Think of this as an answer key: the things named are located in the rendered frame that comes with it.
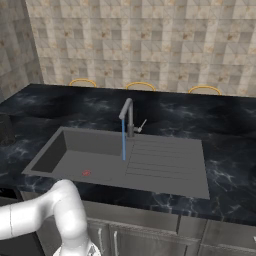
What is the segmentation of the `blue water stream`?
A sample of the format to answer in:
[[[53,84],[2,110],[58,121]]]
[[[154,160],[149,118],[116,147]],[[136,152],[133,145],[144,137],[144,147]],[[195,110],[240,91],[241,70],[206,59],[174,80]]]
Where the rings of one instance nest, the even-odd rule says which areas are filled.
[[[121,119],[122,124],[122,160],[126,160],[126,133],[125,133],[125,120]]]

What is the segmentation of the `grey faucet spout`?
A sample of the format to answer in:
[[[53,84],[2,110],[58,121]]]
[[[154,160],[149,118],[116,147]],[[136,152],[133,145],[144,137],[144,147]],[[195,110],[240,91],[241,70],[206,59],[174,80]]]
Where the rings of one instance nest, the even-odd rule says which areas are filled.
[[[119,114],[119,119],[124,121],[125,117],[128,117],[128,124],[127,124],[127,135],[129,137],[134,136],[134,132],[138,132],[139,128],[134,126],[133,122],[133,100],[131,98],[127,98],[121,112]]]

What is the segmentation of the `grey sink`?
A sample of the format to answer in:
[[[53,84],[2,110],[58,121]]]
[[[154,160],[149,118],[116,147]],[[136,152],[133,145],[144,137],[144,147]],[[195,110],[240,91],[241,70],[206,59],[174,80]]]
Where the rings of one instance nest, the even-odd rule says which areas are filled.
[[[208,199],[202,142],[61,127],[24,169],[27,175]]]

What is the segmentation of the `yellow chair back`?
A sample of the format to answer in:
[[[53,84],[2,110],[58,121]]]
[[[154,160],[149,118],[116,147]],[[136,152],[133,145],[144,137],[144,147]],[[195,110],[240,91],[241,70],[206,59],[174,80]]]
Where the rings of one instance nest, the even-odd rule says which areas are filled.
[[[126,85],[126,90],[144,90],[144,91],[155,91],[155,87],[147,82],[131,82]]]
[[[75,83],[89,83],[92,87],[97,88],[96,82],[87,78],[77,78],[69,83],[69,86],[73,86]]]
[[[208,85],[198,85],[192,87],[189,91],[189,94],[205,94],[205,95],[220,95],[221,92],[219,89],[208,86]]]

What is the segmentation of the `grey cupboard door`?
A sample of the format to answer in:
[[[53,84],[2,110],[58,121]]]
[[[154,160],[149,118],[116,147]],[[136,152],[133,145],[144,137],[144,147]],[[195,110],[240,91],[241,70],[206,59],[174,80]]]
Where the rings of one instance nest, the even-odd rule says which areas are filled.
[[[206,220],[197,256],[256,256],[256,222]]]
[[[197,256],[199,239],[131,225],[109,226],[112,252],[114,231],[118,232],[119,256]]]
[[[100,250],[100,246],[99,246],[99,240],[98,240],[98,229],[102,228],[102,243],[103,243],[104,253],[103,254],[101,253],[101,255],[112,256],[108,225],[102,221],[95,220],[95,219],[89,219],[87,223],[88,223],[88,234],[92,242],[98,247],[99,250]]]

